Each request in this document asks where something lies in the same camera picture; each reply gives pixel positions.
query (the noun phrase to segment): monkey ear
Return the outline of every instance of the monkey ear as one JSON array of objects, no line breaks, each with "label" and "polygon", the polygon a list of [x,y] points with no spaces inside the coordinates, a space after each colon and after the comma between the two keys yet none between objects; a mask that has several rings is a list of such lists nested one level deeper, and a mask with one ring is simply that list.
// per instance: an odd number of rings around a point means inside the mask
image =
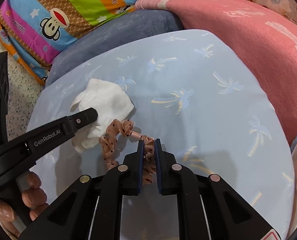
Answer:
[{"label": "monkey ear", "polygon": [[40,22],[40,26],[43,28],[45,23],[47,23],[47,21],[49,20],[49,18],[44,18],[41,22]]},{"label": "monkey ear", "polygon": [[60,31],[59,31],[59,29],[58,29],[58,30],[56,31],[54,37],[53,37],[53,40],[54,40],[54,41],[57,41],[57,40],[59,39],[59,37],[60,37]]}]

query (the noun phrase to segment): white star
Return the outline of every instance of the white star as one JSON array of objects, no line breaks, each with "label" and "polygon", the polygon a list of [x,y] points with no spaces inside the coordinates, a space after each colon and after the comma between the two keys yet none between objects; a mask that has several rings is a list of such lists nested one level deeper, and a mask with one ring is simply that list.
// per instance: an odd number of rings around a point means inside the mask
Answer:
[{"label": "white star", "polygon": [[39,10],[40,10],[40,9],[33,9],[33,11],[30,13],[30,15],[32,16],[32,19],[33,19],[35,16],[38,16],[38,15],[39,15]]},{"label": "white star", "polygon": [[98,22],[104,22],[106,20],[106,16],[100,16],[96,19]]}]

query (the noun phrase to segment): brown patterned stripe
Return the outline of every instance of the brown patterned stripe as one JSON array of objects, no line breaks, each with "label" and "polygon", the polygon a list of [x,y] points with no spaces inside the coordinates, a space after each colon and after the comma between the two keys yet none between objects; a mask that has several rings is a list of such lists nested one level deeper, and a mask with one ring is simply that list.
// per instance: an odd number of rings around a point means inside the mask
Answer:
[{"label": "brown patterned stripe", "polygon": [[33,57],[37,62],[41,64],[41,66],[47,70],[51,69],[51,65],[46,63],[44,59],[42,59],[39,55],[37,55],[24,41],[20,39],[18,35],[7,25],[5,20],[3,19],[0,11],[0,23],[6,28],[7,32],[13,36],[21,45],[22,47]]},{"label": "brown patterned stripe", "polygon": [[90,32],[94,27],[75,9],[69,0],[38,0],[45,9],[61,9],[70,21],[65,30],[75,38],[80,38]]}]

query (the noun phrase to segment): red and white sticker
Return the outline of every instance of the red and white sticker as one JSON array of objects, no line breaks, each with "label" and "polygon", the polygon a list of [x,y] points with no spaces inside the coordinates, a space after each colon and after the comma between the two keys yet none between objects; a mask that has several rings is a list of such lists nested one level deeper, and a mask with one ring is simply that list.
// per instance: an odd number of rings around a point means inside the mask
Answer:
[{"label": "red and white sticker", "polygon": [[261,240],[281,240],[274,229],[271,229]]}]

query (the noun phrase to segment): cartoon monkey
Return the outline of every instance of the cartoon monkey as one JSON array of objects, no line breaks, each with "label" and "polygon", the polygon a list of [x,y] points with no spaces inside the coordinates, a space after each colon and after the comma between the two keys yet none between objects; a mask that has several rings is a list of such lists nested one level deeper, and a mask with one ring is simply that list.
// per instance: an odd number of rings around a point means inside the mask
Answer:
[{"label": "cartoon monkey", "polygon": [[67,28],[70,22],[66,14],[58,8],[51,9],[50,14],[50,18],[44,18],[40,23],[42,34],[49,40],[57,41],[60,38],[60,27]]}]

